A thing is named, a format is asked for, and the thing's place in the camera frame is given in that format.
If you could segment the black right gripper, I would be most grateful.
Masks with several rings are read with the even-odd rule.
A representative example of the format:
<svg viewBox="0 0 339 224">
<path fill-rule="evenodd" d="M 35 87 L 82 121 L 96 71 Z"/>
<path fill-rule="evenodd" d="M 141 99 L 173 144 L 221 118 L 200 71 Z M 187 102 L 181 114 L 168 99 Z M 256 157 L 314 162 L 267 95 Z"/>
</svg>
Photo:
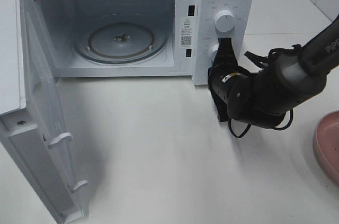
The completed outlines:
<svg viewBox="0 0 339 224">
<path fill-rule="evenodd" d="M 208 69 L 208 89 L 217 110 L 219 122 L 227 122 L 229 92 L 235 82 L 248 77 L 250 72 L 239 66 L 235 58 L 231 38 L 219 38 L 217 54 Z"/>
</svg>

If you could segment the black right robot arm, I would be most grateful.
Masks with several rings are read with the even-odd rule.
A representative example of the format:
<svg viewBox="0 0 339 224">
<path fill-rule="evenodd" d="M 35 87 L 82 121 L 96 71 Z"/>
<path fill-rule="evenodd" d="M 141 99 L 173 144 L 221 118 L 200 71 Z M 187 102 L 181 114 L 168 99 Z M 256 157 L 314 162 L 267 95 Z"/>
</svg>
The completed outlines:
<svg viewBox="0 0 339 224">
<path fill-rule="evenodd" d="M 260 71 L 251 73 L 235 57 L 230 38 L 221 38 L 208 69 L 208 88 L 221 122 L 243 122 L 279 130 L 286 113 L 318 95 L 338 67 L 338 19 L 304 46 L 274 48 L 266 57 L 245 52 Z"/>
</svg>

